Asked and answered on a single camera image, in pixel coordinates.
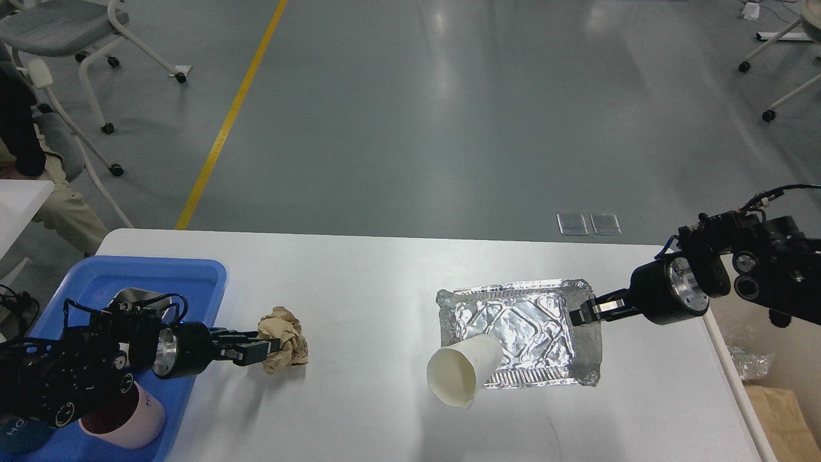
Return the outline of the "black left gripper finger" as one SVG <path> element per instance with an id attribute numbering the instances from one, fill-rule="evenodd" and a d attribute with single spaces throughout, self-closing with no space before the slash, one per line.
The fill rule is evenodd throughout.
<path id="1" fill-rule="evenodd" d="M 270 354 L 278 353 L 279 341 L 252 341 L 247 344 L 236 344 L 218 348 L 216 361 L 231 361 L 237 366 L 249 366 L 263 363 Z"/>
<path id="2" fill-rule="evenodd" d="M 212 340 L 259 340 L 257 330 L 209 329 L 209 334 Z"/>

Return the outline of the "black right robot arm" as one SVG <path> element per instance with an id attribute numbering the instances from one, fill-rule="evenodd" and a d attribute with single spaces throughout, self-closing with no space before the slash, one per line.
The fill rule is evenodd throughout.
<path id="1" fill-rule="evenodd" d="M 710 301 L 734 292 L 767 308 L 774 327 L 788 327 L 794 318 L 819 325 L 819 239 L 804 235 L 791 216 L 768 219 L 765 213 L 785 192 L 812 188 L 788 184 L 759 192 L 737 209 L 699 214 L 652 261 L 633 270 L 628 287 L 569 311 L 571 324 L 642 315 L 669 325 L 706 315 Z"/>

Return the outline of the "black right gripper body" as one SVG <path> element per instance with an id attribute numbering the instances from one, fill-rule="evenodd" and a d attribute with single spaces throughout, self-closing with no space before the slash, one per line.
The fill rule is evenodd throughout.
<path id="1" fill-rule="evenodd" d="M 698 286 L 684 257 L 666 257 L 633 271 L 629 304 L 649 321 L 669 325 L 703 316 L 709 296 Z"/>

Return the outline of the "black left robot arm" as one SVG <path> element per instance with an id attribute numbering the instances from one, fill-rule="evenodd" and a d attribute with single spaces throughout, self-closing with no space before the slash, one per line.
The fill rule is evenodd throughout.
<path id="1" fill-rule="evenodd" d="M 58 339 L 23 337 L 2 344 L 2 415 L 62 428 L 123 398 L 135 374 L 190 377 L 215 361 L 264 362 L 280 349 L 259 332 L 185 321 L 187 299 L 159 293 L 97 310 L 67 298 Z"/>

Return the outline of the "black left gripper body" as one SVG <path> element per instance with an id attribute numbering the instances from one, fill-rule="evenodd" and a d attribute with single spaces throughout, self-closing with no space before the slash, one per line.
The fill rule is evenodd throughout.
<path id="1" fill-rule="evenodd" d="M 159 379 L 197 375 L 217 359 L 212 331 L 203 323 L 182 323 L 159 331 L 153 374 Z"/>

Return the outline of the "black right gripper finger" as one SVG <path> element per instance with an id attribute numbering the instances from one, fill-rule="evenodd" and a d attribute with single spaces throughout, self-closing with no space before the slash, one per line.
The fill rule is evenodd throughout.
<path id="1" fill-rule="evenodd" d="M 590 306 L 603 306 L 606 304 L 610 304 L 611 302 L 615 302 L 616 306 L 630 306 L 630 302 L 628 301 L 629 298 L 629 290 L 628 289 L 619 289 L 610 293 L 604 293 L 604 295 L 596 296 L 596 298 L 589 299 Z"/>
<path id="2" fill-rule="evenodd" d="M 573 327 L 583 327 L 583 325 L 616 321 L 636 315 L 639 315 L 636 308 L 621 302 L 604 302 L 603 304 L 584 302 L 576 310 L 570 312 L 570 321 Z"/>

